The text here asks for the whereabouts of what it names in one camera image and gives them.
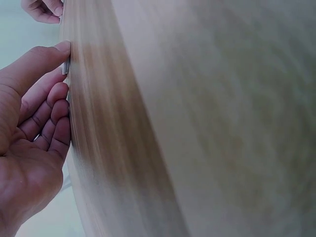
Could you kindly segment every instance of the wood grain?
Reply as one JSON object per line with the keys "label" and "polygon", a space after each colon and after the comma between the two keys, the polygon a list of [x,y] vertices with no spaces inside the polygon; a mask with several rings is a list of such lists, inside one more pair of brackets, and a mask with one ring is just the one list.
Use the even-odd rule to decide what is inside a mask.
{"label": "wood grain", "polygon": [[67,0],[87,236],[314,236],[315,4]]}

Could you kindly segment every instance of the knuckle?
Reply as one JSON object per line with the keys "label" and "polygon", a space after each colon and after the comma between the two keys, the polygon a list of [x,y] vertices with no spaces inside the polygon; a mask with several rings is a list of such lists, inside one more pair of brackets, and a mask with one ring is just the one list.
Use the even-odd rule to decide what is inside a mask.
{"label": "knuckle", "polygon": [[32,48],[29,53],[33,54],[38,60],[48,60],[56,56],[54,47],[43,47],[43,46],[36,46]]}
{"label": "knuckle", "polygon": [[50,52],[49,52],[48,48],[43,47],[43,46],[36,46],[36,47],[32,48],[30,50],[30,53],[33,53],[36,56],[40,56],[40,57],[49,57],[50,56]]}
{"label": "knuckle", "polygon": [[54,7],[58,4],[58,1],[57,0],[45,0],[44,3],[48,7]]}

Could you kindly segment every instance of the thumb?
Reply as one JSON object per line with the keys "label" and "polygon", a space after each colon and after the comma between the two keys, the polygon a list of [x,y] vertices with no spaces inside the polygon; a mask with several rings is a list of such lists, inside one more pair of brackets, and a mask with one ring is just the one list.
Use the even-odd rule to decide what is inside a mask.
{"label": "thumb", "polygon": [[55,16],[61,16],[63,14],[63,4],[60,0],[43,0],[43,2]]}
{"label": "thumb", "polygon": [[35,47],[0,70],[0,156],[10,144],[19,120],[22,96],[43,75],[53,71],[70,55],[70,42],[54,47]]}

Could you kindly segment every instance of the hand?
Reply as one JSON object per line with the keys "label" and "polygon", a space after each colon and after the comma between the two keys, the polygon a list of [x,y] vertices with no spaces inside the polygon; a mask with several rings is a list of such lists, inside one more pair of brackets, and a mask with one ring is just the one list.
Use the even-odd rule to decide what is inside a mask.
{"label": "hand", "polygon": [[70,121],[56,68],[69,55],[67,41],[35,47],[0,70],[0,236],[14,236],[62,186]]}
{"label": "hand", "polygon": [[63,14],[60,0],[21,0],[21,6],[36,21],[48,24],[58,24]]}

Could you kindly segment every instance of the palm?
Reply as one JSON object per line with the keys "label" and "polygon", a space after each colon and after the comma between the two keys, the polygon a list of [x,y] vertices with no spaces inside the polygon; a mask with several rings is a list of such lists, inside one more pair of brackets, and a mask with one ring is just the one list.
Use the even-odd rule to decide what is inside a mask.
{"label": "palm", "polygon": [[[22,136],[22,132],[18,131],[16,135]],[[6,157],[0,158],[2,177],[10,177],[10,189],[3,193],[10,200],[16,198],[15,203],[23,200],[21,205],[32,210],[27,216],[41,211],[61,188],[61,169],[47,162],[54,158],[52,154],[24,139],[14,141]]]}
{"label": "palm", "polygon": [[20,222],[41,211],[62,185],[61,168],[70,144],[64,79],[60,69],[55,70],[25,94],[18,125],[0,157],[0,203],[12,203]]}

